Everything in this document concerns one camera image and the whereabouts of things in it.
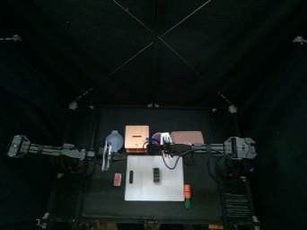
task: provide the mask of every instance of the black cable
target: black cable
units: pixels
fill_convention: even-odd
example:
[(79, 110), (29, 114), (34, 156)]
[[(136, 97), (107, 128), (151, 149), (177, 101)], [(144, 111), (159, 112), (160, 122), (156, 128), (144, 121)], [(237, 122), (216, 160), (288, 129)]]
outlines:
[(177, 166), (179, 158), (183, 157), (185, 154), (193, 152), (193, 151), (195, 151), (195, 150), (192, 149), (192, 150), (188, 150), (188, 151), (183, 152), (180, 155), (177, 155), (177, 159), (176, 159), (176, 162), (175, 162), (175, 166), (173, 166), (172, 168), (167, 165), (165, 160), (164, 160), (164, 156), (163, 156), (163, 153), (161, 153), (163, 163), (165, 164), (167, 168), (171, 169), (171, 170), (173, 170), (173, 169), (176, 168), (176, 166)]

